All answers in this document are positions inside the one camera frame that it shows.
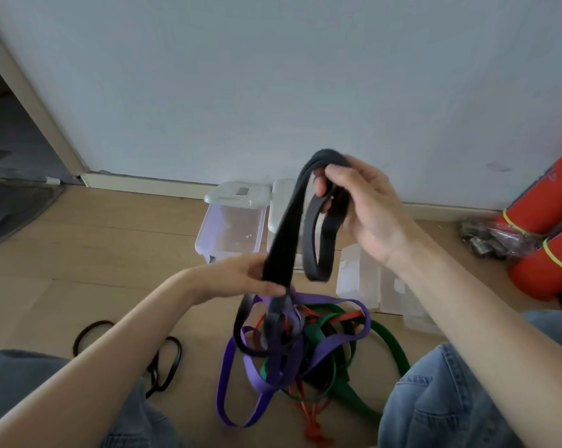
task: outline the forearm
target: forearm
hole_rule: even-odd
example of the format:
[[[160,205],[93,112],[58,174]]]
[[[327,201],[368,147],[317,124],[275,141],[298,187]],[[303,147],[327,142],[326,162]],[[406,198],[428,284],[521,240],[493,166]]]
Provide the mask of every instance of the forearm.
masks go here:
[[[529,447],[562,447],[562,347],[426,235],[390,266]]]
[[[0,420],[0,447],[95,447],[163,340],[192,306],[191,278],[169,278]]]

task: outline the jeans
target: jeans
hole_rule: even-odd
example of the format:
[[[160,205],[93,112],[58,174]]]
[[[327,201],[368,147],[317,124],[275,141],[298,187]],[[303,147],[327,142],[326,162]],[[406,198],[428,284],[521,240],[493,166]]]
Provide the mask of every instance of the jeans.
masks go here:
[[[562,346],[562,311],[534,311],[524,318]],[[385,406],[378,446],[522,448],[523,444],[447,343],[420,359],[399,380]]]
[[[531,312],[524,317],[562,346],[562,311]],[[0,418],[66,363],[67,360],[50,355],[15,349],[0,351]],[[102,447],[184,446],[170,421],[146,402],[144,393],[139,382],[103,439]],[[385,407],[378,445],[522,447],[493,400],[449,343],[418,361],[397,383]]]

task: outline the purple resistance band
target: purple resistance band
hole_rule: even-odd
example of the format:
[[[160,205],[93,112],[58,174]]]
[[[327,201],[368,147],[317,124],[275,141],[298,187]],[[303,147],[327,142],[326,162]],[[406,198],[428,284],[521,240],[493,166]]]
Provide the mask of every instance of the purple resistance band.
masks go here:
[[[256,297],[254,303],[263,301],[267,307],[270,304],[269,297]],[[356,300],[351,299],[336,299],[334,297],[322,296],[320,294],[304,294],[304,293],[292,293],[292,303],[294,305],[316,305],[319,303],[330,303],[337,304],[345,301],[351,301],[360,307],[361,311],[364,313],[366,322],[364,323],[362,331],[356,333],[355,335],[348,335],[345,333],[336,333],[321,341],[314,349],[314,354],[310,361],[308,368],[304,371],[307,374],[311,371],[318,363],[322,361],[324,357],[329,355],[337,347],[342,344],[358,341],[365,338],[370,333],[371,321],[370,313],[368,312],[366,306]],[[290,318],[295,326],[295,324],[301,324],[301,319],[296,311],[292,307],[286,309],[283,312],[286,317]],[[243,327],[242,328],[242,339],[245,342],[245,334],[249,332],[254,332],[257,337],[261,336],[260,331],[256,330],[254,327]],[[237,427],[238,425],[232,422],[227,414],[225,413],[225,395],[227,393],[227,387],[229,385],[229,377],[231,375],[231,368],[233,366],[233,359],[235,356],[235,350],[237,346],[233,337],[229,339],[227,347],[225,349],[225,354],[223,355],[223,365],[220,369],[219,385],[216,393],[216,409],[219,413],[220,419],[230,427]],[[290,347],[289,352],[285,355],[282,354],[282,346],[280,338],[272,338],[268,340],[268,351],[270,356],[269,368],[267,378],[263,379],[260,373],[256,369],[252,358],[244,354],[244,366],[246,368],[246,373],[250,379],[250,383],[254,389],[260,394],[256,408],[248,421],[243,425],[244,428],[252,426],[256,423],[260,417],[264,414],[269,403],[271,402],[272,396],[275,392],[282,390],[288,385],[295,381],[295,377],[300,369],[301,362],[304,356],[304,345],[302,337],[298,337],[293,345]],[[285,356],[285,366],[281,369],[282,359]]]

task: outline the clear plastic bag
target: clear plastic bag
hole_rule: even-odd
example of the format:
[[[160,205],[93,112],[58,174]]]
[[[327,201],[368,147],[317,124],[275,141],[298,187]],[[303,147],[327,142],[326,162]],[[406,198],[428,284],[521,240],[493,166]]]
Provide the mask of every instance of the clear plastic bag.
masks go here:
[[[486,218],[464,218],[458,224],[460,237],[478,257],[499,260],[520,258],[540,248],[544,236],[522,233],[507,223]]]

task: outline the door frame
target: door frame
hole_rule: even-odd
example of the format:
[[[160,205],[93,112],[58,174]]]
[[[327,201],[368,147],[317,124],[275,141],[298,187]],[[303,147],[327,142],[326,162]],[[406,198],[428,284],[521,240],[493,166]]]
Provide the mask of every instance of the door frame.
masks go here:
[[[23,108],[38,126],[48,143],[57,153],[67,170],[74,176],[87,173],[88,166],[83,162],[69,143],[53,115],[38,97],[26,75],[22,72],[11,53],[0,40],[0,74]]]

